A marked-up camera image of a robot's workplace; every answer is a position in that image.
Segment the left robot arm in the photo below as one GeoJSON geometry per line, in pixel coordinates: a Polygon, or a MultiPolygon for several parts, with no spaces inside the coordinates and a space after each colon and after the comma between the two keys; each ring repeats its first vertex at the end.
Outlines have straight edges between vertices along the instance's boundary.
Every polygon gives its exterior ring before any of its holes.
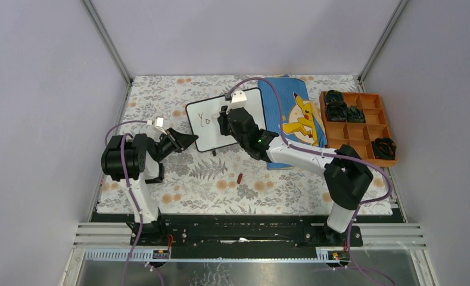
{"type": "Polygon", "coordinates": [[[126,187],[126,196],[135,220],[129,225],[135,232],[142,231],[151,244],[163,243],[167,230],[148,185],[163,182],[162,161],[167,156],[185,151],[197,139],[197,135],[180,133],[169,128],[157,141],[139,133],[112,136],[107,142],[101,157],[101,169],[114,182],[126,187]]]}

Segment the small black-framed whiteboard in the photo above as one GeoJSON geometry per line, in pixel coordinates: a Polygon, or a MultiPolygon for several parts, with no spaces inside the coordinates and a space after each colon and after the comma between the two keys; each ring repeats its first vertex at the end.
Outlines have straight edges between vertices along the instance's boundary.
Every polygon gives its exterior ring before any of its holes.
{"type": "MultiPolygon", "coordinates": [[[[251,88],[246,89],[244,92],[247,96],[244,108],[252,115],[259,128],[266,129],[261,90],[251,88]]],[[[236,144],[236,140],[232,136],[223,136],[220,133],[220,126],[217,121],[221,108],[229,104],[230,102],[225,100],[223,95],[219,95],[186,105],[191,131],[198,136],[195,144],[199,152],[208,152],[236,144]]]]}

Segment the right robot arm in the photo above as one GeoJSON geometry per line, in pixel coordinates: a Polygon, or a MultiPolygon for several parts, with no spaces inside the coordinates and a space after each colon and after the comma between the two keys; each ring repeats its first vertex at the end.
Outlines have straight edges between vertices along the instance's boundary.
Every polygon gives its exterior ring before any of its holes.
{"type": "Polygon", "coordinates": [[[349,145],[335,150],[318,148],[261,129],[244,108],[223,106],[219,113],[220,133],[232,136],[253,159],[282,163],[321,176],[333,200],[323,236],[331,245],[347,238],[347,228],[373,180],[373,174],[349,145]]]}

